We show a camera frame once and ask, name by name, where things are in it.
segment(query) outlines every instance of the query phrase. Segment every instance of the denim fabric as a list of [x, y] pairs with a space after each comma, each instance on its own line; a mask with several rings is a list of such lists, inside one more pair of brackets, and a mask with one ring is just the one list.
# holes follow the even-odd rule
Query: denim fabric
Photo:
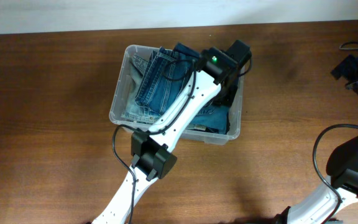
[[[153, 123], [163, 115], [169, 106], [175, 101], [181, 89], [186, 85], [188, 78], [181, 81], [169, 81], [169, 78], [180, 78], [191, 68], [190, 62], [167, 63], [174, 60], [197, 59], [199, 53], [188, 47], [178, 44], [174, 50], [165, 50], [163, 47], [158, 52], [153, 51], [149, 61], [138, 55], [132, 57], [131, 77], [134, 81], [122, 117]], [[191, 121], [187, 129], [195, 126], [206, 126], [207, 131], [226, 134], [227, 114], [229, 108], [213, 104], [203, 107]]]

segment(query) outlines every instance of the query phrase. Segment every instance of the folded clothing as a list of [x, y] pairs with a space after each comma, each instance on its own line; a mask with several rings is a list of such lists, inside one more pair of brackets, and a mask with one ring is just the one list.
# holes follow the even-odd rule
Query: folded clothing
[[[149, 61], [135, 54], [131, 58], [133, 82], [122, 117], [144, 123], [154, 123], [175, 101], [189, 79], [189, 76], [186, 76], [180, 81], [170, 81], [162, 76], [162, 72], [165, 72], [168, 78], [177, 79], [192, 70], [191, 62], [178, 62], [170, 65], [168, 63], [176, 60], [198, 60], [198, 58], [198, 52], [183, 44], [178, 44], [174, 50], [161, 47], [158, 52], [152, 52]], [[210, 103], [198, 112], [188, 129], [226, 134], [229, 125], [227, 123], [228, 112], [227, 106]]]

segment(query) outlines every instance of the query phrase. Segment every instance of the white backdrop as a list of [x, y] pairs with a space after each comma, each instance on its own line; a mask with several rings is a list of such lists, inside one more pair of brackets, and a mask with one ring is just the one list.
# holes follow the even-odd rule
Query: white backdrop
[[0, 34], [358, 19], [358, 0], [0, 0]]

